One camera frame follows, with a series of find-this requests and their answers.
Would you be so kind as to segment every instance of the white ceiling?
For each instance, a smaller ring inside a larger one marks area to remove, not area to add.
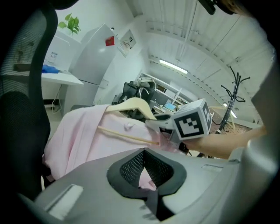
[[[134,16],[147,17],[148,57],[153,71],[159,66],[159,59],[176,64],[189,71],[186,76],[205,89],[206,95],[211,92],[222,103],[229,97],[221,84],[233,89],[234,77],[228,67],[232,66],[242,78],[251,77],[239,88],[238,95],[246,103],[235,103],[238,118],[250,122],[259,119],[250,99],[270,69],[273,48],[257,21],[227,15],[219,8],[211,16],[197,0],[127,0],[127,3]],[[170,80],[176,82],[176,76],[170,76]]]

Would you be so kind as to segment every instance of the human arm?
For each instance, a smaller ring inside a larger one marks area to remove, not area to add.
[[[189,150],[195,150],[206,155],[228,159],[234,149],[245,147],[250,139],[265,134],[266,128],[265,126],[262,126],[239,135],[210,134],[199,139],[185,140],[184,143]]]

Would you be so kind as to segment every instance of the mesh chair back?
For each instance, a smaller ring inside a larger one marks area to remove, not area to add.
[[[16,191],[41,192],[41,164],[50,133],[41,89],[42,65],[57,27],[50,5],[34,11],[14,38],[0,68],[0,130]]]

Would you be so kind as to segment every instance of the white refrigerator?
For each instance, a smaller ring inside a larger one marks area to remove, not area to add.
[[[106,46],[105,41],[114,36],[115,44]],[[74,56],[69,71],[76,76],[83,86],[61,88],[60,100],[62,114],[70,111],[73,105],[92,105],[104,74],[114,59],[118,39],[108,26],[89,31],[81,41],[81,48]]]

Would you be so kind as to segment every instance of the green plant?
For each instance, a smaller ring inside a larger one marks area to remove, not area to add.
[[[79,31],[81,31],[81,28],[79,27],[79,19],[78,17],[76,16],[75,18],[73,18],[71,16],[72,13],[68,14],[66,17],[65,17],[65,22],[60,22],[58,24],[58,27],[60,28],[68,28],[72,31],[72,35],[74,33],[78,34]]]

